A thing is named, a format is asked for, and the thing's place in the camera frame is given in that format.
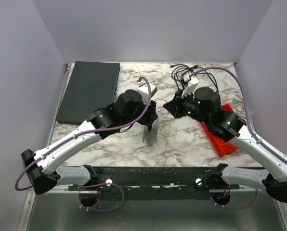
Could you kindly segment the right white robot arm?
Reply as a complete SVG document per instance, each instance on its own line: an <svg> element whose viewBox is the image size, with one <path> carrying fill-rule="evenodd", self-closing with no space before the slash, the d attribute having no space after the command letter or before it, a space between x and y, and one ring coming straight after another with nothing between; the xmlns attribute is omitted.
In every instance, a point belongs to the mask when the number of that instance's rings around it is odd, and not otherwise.
<svg viewBox="0 0 287 231"><path fill-rule="evenodd" d="M208 131L250 155L263 170L218 165L215 175L228 185L243 185L265 190L277 201L287 203L287 156L270 144L263 144L249 131L245 120L221 108L218 93L201 87L183 97L177 91L163 107L174 116L188 116L205 125Z"/></svg>

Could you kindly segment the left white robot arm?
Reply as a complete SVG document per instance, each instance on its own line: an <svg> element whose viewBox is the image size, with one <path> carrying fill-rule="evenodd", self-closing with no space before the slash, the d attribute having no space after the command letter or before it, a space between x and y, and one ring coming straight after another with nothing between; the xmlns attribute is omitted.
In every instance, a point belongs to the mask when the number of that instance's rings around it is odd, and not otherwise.
<svg viewBox="0 0 287 231"><path fill-rule="evenodd" d="M57 185L84 186L92 182L92 167L64 167L63 162L134 123L152 130L158 122L156 105L153 100L144 100L139 92L126 90L115 103L96 110L74 131L54 144L37 151L25 150L21 154L24 172L34 192L43 194Z"/></svg>

